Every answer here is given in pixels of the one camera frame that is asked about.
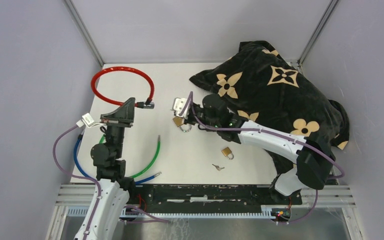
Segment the large brass padlock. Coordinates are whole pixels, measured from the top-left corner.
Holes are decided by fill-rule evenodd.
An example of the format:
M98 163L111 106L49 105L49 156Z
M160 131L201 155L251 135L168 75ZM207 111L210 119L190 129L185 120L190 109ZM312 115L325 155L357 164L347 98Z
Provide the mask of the large brass padlock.
M176 127L180 129L183 133L188 133L191 131L192 125L189 123L186 123L183 118L179 116L174 116L172 120L176 125Z

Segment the red cable lock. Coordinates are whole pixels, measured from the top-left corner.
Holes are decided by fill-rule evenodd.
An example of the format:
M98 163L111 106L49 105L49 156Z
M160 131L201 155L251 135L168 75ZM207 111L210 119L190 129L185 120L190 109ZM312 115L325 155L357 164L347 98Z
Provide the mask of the red cable lock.
M108 97L105 97L97 89L97 83L98 83L99 78L102 77L103 75L111 73L111 72L129 72L129 73L133 73L133 74L139 75L142 78L144 78L147 81L149 88L150 88L149 95L148 95L146 101L135 102L134 106L136 108L140 108L140 109L154 109L155 108L155 103L153 102L153 97L155 94L155 84L154 84L153 80L145 72L143 72L139 69L127 67L127 66L113 66L113 67L104 68L104 69L100 70L99 72L97 72L92 77L92 80L90 82L91 90L96 97L98 97L99 99L103 100L106 103L120 106L120 107L125 104L125 102L116 101L116 100L110 99Z

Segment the small padlock keys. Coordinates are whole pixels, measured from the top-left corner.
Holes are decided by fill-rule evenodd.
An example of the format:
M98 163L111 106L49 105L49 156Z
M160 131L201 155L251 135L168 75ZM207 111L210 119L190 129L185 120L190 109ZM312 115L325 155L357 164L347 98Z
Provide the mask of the small padlock keys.
M219 166L219 165L215 165L215 164L212 164L212 166L214 166L215 167L215 169L217 170L217 171L221 171L221 170L223 170L223 169L225 169L225 167L221 167L221 166Z

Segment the small brass padlock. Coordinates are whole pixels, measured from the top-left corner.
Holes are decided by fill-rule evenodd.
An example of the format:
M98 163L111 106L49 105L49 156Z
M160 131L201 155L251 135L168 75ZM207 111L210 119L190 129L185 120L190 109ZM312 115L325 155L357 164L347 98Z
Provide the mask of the small brass padlock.
M232 152L232 150L229 148L229 147L225 147L221 150L221 153L229 160L233 160L234 159L234 154Z

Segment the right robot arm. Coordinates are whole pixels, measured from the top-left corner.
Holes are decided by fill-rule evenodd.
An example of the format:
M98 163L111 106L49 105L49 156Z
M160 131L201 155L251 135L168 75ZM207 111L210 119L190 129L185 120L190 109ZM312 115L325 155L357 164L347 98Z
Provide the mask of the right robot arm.
M315 133L303 136L260 125L231 112L217 94L205 96L202 104L193 102L192 93L188 98L176 98L172 110L183 124L199 125L225 141L259 147L294 164L292 169L274 179L268 191L269 199L275 204L282 204L305 187L322 190L331 177L335 162L333 153Z

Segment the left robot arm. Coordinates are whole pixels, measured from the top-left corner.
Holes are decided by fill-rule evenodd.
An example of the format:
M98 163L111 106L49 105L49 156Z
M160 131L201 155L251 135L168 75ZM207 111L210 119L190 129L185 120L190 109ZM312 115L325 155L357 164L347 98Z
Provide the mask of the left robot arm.
M131 97L116 110L100 116L105 141L90 150L96 167L95 189L76 240L112 239L124 206L137 198L134 179L126 176L126 161L121 158L125 130L134 122L135 101Z

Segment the green cable lock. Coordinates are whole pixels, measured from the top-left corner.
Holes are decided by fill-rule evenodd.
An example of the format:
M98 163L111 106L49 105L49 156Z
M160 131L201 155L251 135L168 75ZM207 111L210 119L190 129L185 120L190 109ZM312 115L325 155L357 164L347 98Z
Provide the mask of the green cable lock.
M154 153L154 156L153 156L152 160L149 162L149 164L145 168L143 168L138 173L135 173L135 174L131 175L130 177L135 179L137 177L142 176L144 173L146 173L153 166L155 161L157 160L159 152L160 152L160 148L161 148L161 136L158 135L157 144L156 144L156 150L155 150L155 153ZM161 174L161 172L157 172L156 174L154 174L152 176L149 176L149 177L144 178L142 180L138 180L138 183L142 184L142 183L148 182L150 180L153 180L154 178L158 177L160 174Z

